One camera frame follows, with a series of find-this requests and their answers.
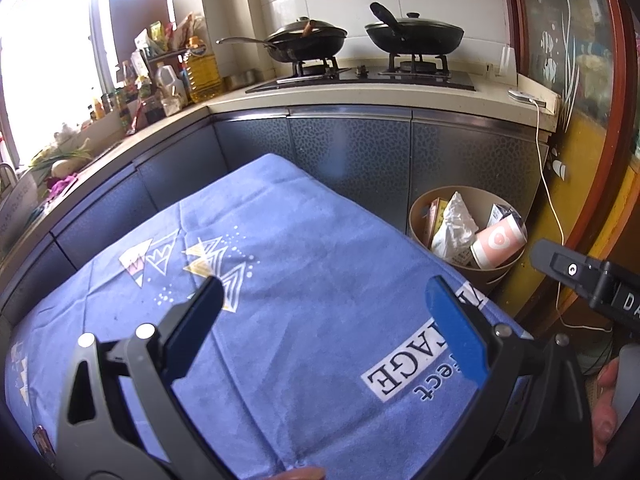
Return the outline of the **person right hand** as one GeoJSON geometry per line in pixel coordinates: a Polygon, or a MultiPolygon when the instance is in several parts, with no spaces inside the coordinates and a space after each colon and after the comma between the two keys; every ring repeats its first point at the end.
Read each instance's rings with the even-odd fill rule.
{"type": "Polygon", "coordinates": [[[594,466],[602,462],[616,431],[617,415],[613,408],[613,396],[619,368],[620,359],[615,358],[602,367],[596,380],[599,396],[591,414],[594,466]]]}

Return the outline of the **person left hand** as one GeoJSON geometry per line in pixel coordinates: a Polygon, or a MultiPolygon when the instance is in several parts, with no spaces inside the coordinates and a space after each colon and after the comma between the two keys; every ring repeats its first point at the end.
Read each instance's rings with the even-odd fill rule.
{"type": "Polygon", "coordinates": [[[324,480],[326,470],[322,467],[302,467],[280,472],[268,480],[324,480]]]}

